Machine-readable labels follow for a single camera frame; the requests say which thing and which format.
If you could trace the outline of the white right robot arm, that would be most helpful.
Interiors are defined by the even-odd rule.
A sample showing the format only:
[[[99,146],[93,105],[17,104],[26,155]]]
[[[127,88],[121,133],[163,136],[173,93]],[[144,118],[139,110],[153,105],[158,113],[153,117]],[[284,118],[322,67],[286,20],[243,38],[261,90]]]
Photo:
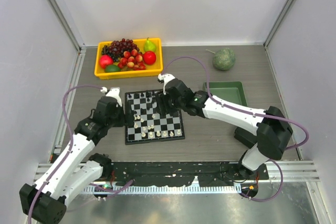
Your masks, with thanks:
[[[159,115],[182,110],[190,116],[223,121],[235,125],[244,139],[252,140],[252,147],[238,162],[240,177],[249,179],[269,159],[282,158],[293,130],[277,107],[253,109],[227,102],[209,92],[194,92],[171,74],[160,74],[158,81],[163,84],[163,89],[155,95]]]

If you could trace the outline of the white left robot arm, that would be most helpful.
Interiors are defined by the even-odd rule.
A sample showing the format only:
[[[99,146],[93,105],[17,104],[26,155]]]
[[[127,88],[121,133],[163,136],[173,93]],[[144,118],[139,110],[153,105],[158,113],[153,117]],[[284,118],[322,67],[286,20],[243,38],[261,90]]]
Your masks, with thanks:
[[[124,111],[116,89],[97,103],[88,118],[80,121],[72,141],[40,179],[19,191],[23,213],[40,223],[59,223],[75,197],[91,182],[112,176],[112,161],[95,153],[82,168],[78,165],[112,127],[121,126]]]

